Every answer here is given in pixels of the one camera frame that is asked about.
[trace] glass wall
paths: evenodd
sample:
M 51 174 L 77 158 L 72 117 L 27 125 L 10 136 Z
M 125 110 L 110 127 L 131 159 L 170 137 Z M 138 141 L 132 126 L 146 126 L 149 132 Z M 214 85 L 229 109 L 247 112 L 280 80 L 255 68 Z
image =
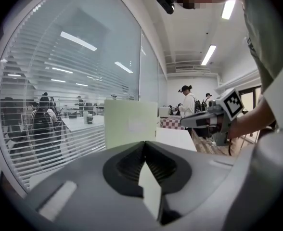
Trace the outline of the glass wall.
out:
M 159 64 L 159 107 L 167 106 L 167 80 Z
M 141 42 L 140 101 L 159 103 L 158 60 L 144 33 Z
M 26 191 L 31 177 L 105 148 L 104 100 L 138 100 L 141 33 L 121 0 L 44 0 L 19 25 L 0 62 L 0 136 Z

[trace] air conditioning vent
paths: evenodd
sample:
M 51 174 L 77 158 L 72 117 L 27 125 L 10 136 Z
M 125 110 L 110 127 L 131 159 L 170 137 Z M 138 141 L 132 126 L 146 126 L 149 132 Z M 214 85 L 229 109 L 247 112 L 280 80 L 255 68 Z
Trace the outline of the air conditioning vent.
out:
M 195 65 L 176 66 L 176 73 L 181 73 L 181 72 L 211 73 L 211 70 L 209 68 L 205 68 L 202 66 L 195 66 Z

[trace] checkered cloth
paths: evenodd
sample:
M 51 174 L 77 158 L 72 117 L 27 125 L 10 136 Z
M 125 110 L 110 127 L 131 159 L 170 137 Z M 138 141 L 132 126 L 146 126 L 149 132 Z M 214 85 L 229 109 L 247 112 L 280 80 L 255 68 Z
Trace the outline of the checkered cloth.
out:
M 175 118 L 175 116 L 171 118 L 161 118 L 161 128 L 170 128 L 170 129 L 179 129 L 184 130 L 185 127 L 182 127 L 180 124 L 181 117 Z

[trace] light green box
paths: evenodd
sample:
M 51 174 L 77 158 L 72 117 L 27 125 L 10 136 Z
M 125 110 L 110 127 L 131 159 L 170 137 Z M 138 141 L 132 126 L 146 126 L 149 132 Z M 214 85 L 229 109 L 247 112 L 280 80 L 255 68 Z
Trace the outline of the light green box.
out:
M 140 141 L 155 141 L 156 120 L 157 103 L 105 100 L 106 148 Z

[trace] human arm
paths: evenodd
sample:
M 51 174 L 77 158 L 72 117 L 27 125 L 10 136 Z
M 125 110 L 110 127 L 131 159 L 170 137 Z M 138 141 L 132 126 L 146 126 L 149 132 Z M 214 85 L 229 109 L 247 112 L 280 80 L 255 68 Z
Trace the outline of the human arm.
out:
M 178 108 L 178 110 L 179 110 L 180 112 L 185 112 L 185 111 L 187 110 L 187 107 L 184 107 L 183 105 L 180 105 L 179 108 Z
M 275 120 L 274 114 L 267 101 L 262 98 L 255 109 L 235 119 L 229 130 L 229 138 L 259 131 Z

